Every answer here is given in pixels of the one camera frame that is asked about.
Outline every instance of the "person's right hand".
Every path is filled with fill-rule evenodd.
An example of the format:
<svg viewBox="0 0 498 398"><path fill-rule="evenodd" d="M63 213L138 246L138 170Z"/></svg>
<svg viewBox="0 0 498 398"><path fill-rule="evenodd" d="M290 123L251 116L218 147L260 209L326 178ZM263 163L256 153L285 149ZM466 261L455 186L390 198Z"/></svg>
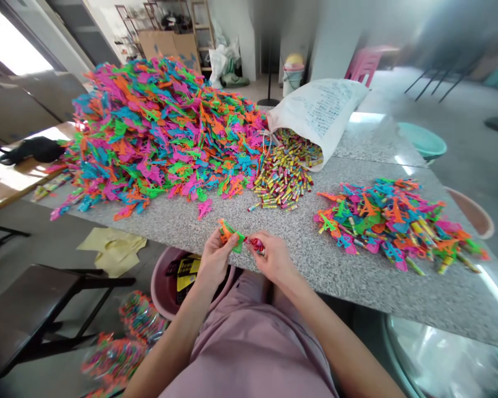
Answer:
<svg viewBox="0 0 498 398"><path fill-rule="evenodd" d="M267 279L278 284L291 274L297 273L297 269L289 257L286 242L282 238L273 236L267 231L260 231L249 236L248 241L255 238L260 239L264 245L265 255L258 254L251 243L248 242L247 246L255 258L256 266Z"/></svg>

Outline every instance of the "door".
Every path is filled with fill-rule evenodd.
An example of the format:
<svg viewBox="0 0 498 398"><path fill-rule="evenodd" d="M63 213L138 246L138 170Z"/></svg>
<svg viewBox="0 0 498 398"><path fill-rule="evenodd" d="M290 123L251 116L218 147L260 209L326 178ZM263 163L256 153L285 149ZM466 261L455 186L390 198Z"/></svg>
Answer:
<svg viewBox="0 0 498 398"><path fill-rule="evenodd" d="M120 65L82 0L46 0L94 65Z"/></svg>

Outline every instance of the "sunlight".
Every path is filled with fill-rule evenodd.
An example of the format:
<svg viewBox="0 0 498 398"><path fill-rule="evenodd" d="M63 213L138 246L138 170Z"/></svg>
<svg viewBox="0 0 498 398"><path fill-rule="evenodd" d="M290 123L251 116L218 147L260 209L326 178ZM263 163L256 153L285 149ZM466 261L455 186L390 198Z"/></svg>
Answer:
<svg viewBox="0 0 498 398"><path fill-rule="evenodd" d="M53 69L35 47L1 13L0 62L16 75Z"/></svg>

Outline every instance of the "yellow cloth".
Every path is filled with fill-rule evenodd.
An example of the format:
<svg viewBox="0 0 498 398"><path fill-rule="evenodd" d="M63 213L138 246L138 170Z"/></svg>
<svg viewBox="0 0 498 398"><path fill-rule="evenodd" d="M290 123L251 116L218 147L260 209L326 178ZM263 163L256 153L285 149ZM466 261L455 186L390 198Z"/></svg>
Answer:
<svg viewBox="0 0 498 398"><path fill-rule="evenodd" d="M108 273L119 277L140 260L137 252L146 246L147 239L114 228L93 228L77 250L98 252L94 264Z"/></svg>

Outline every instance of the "white plastic bag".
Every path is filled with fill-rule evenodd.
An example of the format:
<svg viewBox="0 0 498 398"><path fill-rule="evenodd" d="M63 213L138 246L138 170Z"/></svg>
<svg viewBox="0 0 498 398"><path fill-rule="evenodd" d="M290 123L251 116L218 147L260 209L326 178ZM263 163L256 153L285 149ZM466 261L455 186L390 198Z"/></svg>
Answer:
<svg viewBox="0 0 498 398"><path fill-rule="evenodd" d="M346 79L309 82L284 98L268 112L269 131L288 128L321 147L323 162L311 171L320 171L334 153L350 116L369 90Z"/></svg>
<svg viewBox="0 0 498 398"><path fill-rule="evenodd" d="M213 88L221 88L220 77L223 76L225 69L227 68L227 57L222 53L222 51L220 51L220 49L210 49L209 56L210 66L212 67L210 84Z"/></svg>

